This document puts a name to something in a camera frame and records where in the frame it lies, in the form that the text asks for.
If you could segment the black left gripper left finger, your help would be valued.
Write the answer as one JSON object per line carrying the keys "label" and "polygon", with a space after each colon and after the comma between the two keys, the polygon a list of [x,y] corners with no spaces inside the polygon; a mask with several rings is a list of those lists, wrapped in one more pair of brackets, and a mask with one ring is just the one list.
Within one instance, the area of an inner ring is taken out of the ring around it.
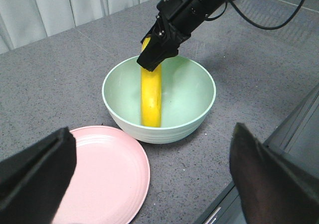
{"label": "black left gripper left finger", "polygon": [[0,163],[0,222],[49,224],[76,167],[76,140],[61,128]]}

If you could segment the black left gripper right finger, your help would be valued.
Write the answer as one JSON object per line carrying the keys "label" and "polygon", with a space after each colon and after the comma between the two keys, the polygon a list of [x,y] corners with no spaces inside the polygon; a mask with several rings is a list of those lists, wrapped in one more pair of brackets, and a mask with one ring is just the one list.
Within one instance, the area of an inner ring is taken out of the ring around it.
{"label": "black left gripper right finger", "polygon": [[319,180],[262,144],[245,124],[233,130],[230,173],[248,224],[317,224]]}

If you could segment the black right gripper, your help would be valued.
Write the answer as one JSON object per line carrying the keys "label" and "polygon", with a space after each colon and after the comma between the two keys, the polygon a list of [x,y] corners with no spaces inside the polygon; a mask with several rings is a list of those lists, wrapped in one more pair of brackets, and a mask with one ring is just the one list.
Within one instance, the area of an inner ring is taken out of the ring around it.
{"label": "black right gripper", "polygon": [[227,0],[160,0],[156,22],[142,41],[137,63],[153,72],[166,58],[178,54],[181,43]]}

